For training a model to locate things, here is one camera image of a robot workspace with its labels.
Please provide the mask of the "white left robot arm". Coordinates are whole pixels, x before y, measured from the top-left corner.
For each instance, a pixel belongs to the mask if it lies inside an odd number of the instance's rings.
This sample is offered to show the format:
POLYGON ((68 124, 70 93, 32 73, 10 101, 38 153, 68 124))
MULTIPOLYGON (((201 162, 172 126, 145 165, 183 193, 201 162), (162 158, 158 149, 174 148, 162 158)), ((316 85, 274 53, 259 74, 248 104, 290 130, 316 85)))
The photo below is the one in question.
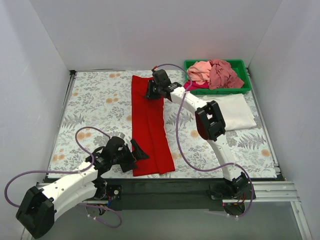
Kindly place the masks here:
POLYGON ((134 139, 130 142, 133 150, 122 138, 113 136, 106 146, 96 148, 74 174, 67 174, 42 188, 31 187, 18 208, 17 220, 35 239, 39 239, 62 214, 77 204, 92 198, 116 198, 116 188, 108 187, 102 175, 114 165, 119 165, 124 173, 131 171, 138 167, 138 160, 149 158, 134 139))

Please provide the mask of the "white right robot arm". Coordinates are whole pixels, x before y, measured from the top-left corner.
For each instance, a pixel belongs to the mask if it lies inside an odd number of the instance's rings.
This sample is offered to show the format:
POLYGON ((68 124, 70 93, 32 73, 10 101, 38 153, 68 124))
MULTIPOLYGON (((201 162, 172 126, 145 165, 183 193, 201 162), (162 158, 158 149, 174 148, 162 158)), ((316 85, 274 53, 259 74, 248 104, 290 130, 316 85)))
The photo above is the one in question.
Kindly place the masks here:
POLYGON ((247 187, 250 187, 250 199, 254 199, 254 186, 246 170, 235 163, 234 155, 227 143, 226 123, 219 104, 216 101, 206 102, 186 90, 181 84, 171 82, 164 69, 153 68, 152 79, 148 81, 146 92, 147 99, 168 99, 172 103, 179 104, 176 115, 175 130, 179 130, 179 118, 184 108, 193 113, 196 121, 198 134, 211 146, 219 166, 211 169, 200 169, 193 166, 185 157, 179 140, 179 133, 176 132, 177 146, 186 164, 198 172, 212 172, 222 169, 226 194, 237 199, 246 195, 247 187))

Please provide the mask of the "red t shirt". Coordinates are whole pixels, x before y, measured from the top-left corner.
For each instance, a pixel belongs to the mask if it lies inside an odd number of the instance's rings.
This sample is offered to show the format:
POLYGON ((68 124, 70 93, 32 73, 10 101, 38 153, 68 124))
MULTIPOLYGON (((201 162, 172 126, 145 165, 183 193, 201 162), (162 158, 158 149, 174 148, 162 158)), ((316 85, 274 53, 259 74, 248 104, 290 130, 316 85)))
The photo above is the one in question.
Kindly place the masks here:
POLYGON ((131 82, 132 138, 149 156, 137 161, 135 177, 175 171, 165 131, 164 98, 146 98, 149 80, 133 75, 131 82))

